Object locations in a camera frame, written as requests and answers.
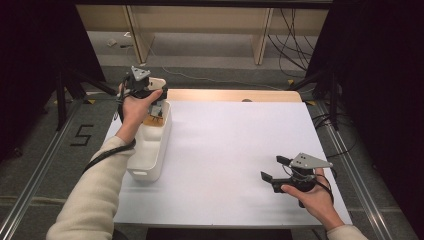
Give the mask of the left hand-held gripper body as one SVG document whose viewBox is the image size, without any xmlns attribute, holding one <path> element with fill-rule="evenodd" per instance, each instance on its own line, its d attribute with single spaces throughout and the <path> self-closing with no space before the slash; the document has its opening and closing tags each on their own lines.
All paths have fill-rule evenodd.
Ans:
<svg viewBox="0 0 424 240">
<path fill-rule="evenodd" d="M 122 83 L 121 94 L 130 95 L 143 99 L 152 93 L 152 86 L 149 80 L 150 72 L 137 67 L 131 67 L 131 73 L 127 74 Z"/>
</svg>

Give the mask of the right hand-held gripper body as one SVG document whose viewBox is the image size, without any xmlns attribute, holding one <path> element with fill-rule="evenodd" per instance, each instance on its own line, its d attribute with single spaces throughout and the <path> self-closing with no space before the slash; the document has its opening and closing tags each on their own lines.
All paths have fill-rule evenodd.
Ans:
<svg viewBox="0 0 424 240">
<path fill-rule="evenodd" d="M 271 184 L 275 193 L 283 193 L 282 185 L 290 185 L 301 192 L 308 192 L 316 185 L 317 168 L 332 168 L 333 164 L 306 153 L 299 153 L 291 159 L 292 162 L 287 167 L 291 170 L 290 177 L 287 179 L 275 179 L 276 184 Z"/>
</svg>

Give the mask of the beige painted phone case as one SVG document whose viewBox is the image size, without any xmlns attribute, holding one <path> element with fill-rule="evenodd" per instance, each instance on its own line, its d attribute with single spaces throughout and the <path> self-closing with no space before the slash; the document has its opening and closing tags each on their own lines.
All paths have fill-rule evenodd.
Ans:
<svg viewBox="0 0 424 240">
<path fill-rule="evenodd" d="M 151 93 L 155 90 L 162 89 L 166 86 L 166 81 L 160 78 L 148 78 L 148 84 L 145 87 L 145 90 L 148 93 Z M 163 125 L 163 102 L 162 101 L 154 101 L 149 107 L 149 116 L 146 118 L 144 124 L 148 126 L 161 127 Z"/>
</svg>

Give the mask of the white plastic bin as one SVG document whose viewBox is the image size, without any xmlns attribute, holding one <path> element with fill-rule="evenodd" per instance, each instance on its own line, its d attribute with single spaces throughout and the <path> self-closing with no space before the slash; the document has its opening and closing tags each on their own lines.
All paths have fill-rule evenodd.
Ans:
<svg viewBox="0 0 424 240">
<path fill-rule="evenodd" d="M 143 124 L 136 134 L 136 153 L 128 160 L 127 171 L 134 180 L 154 182 L 161 174 L 172 126 L 171 105 L 163 102 L 163 125 Z"/>
</svg>

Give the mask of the person's left hand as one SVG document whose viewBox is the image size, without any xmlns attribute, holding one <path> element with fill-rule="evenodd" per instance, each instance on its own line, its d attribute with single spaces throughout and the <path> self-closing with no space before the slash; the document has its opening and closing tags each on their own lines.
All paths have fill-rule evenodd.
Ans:
<svg viewBox="0 0 424 240">
<path fill-rule="evenodd" d="M 138 99 L 128 96 L 123 102 L 124 120 L 116 136 L 129 144 L 135 138 L 139 126 L 148 115 L 149 106 L 162 95 L 162 90 L 155 90 L 148 97 Z"/>
</svg>

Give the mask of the person's right hand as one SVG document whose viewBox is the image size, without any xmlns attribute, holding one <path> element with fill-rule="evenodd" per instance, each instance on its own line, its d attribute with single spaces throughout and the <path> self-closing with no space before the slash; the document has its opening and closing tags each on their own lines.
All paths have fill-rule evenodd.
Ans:
<svg viewBox="0 0 424 240">
<path fill-rule="evenodd" d="M 319 184 L 309 192 L 301 192 L 289 185 L 283 185 L 281 189 L 302 202 L 306 210 L 323 225 L 326 231 L 343 226 L 344 222 L 335 210 L 330 194 L 326 191 L 329 183 L 325 178 L 324 170 L 317 168 L 315 174 Z"/>
</svg>

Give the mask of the white table cover sheet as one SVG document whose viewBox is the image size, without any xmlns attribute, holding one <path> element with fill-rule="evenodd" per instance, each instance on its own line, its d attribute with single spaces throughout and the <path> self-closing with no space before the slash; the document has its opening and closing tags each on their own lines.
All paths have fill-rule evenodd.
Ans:
<svg viewBox="0 0 424 240">
<path fill-rule="evenodd" d="M 262 173 L 285 177 L 277 156 L 325 156 L 306 106 L 284 102 L 171 104 L 159 179 L 126 175 L 118 223 L 159 227 L 292 228 L 317 225 Z"/>
</svg>

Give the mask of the black tripod stand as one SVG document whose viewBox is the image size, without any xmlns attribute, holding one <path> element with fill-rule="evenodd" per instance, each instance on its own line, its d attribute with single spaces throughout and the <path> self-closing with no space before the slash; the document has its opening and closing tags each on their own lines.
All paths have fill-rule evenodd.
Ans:
<svg viewBox="0 0 424 240">
<path fill-rule="evenodd" d="M 56 79 L 56 96 L 58 109 L 57 130 L 61 130 L 67 121 L 65 91 L 68 91 L 73 99 L 84 99 L 87 96 L 87 93 L 81 85 L 82 82 L 86 82 L 106 94 L 116 94 L 116 91 L 114 89 L 106 86 L 101 81 L 98 81 L 83 72 L 77 71 L 69 67 L 62 68 L 59 71 L 58 77 Z"/>
<path fill-rule="evenodd" d="M 339 126 L 337 123 L 337 99 L 338 99 L 338 82 L 335 73 L 331 70 L 324 69 L 313 73 L 298 83 L 291 84 L 288 88 L 289 91 L 297 91 L 308 84 L 315 84 L 312 90 L 314 99 L 323 99 L 329 96 L 329 117 L 333 128 L 338 131 Z"/>
</svg>

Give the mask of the black curtain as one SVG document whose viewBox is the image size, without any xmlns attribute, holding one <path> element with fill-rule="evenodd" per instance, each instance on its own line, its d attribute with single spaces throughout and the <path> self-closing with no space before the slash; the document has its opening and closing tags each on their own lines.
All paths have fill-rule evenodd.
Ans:
<svg viewBox="0 0 424 240">
<path fill-rule="evenodd" d="M 328 72 L 424 240 L 424 0 L 332 0 L 308 71 Z"/>
<path fill-rule="evenodd" d="M 105 79 L 76 5 L 0 0 L 0 162 L 23 140 L 59 77 Z"/>
</svg>

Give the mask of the aluminium floor rail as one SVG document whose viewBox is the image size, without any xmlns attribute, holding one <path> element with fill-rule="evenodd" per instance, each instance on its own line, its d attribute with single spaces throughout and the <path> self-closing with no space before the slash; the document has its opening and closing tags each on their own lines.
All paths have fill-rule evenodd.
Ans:
<svg viewBox="0 0 424 240">
<path fill-rule="evenodd" d="M 8 213 L 3 223 L 0 225 L 0 240 L 11 240 L 25 212 L 28 209 L 33 196 L 37 192 L 42 180 L 44 179 L 44 176 L 46 175 L 51 163 L 53 162 L 53 158 L 56 155 L 61 143 L 63 142 L 63 139 L 68 133 L 75 114 L 78 112 L 82 104 L 82 100 L 74 100 L 70 104 L 69 110 L 65 114 L 64 123 L 53 135 L 52 140 L 50 141 L 41 160 L 39 161 L 37 167 L 25 185 L 25 188 L 16 198 L 12 209 Z"/>
<path fill-rule="evenodd" d="M 327 159 L 334 163 L 336 182 L 352 222 L 370 240 L 395 240 L 390 217 L 401 213 L 363 146 L 356 128 L 341 108 L 336 131 L 323 117 L 315 121 Z"/>
</svg>

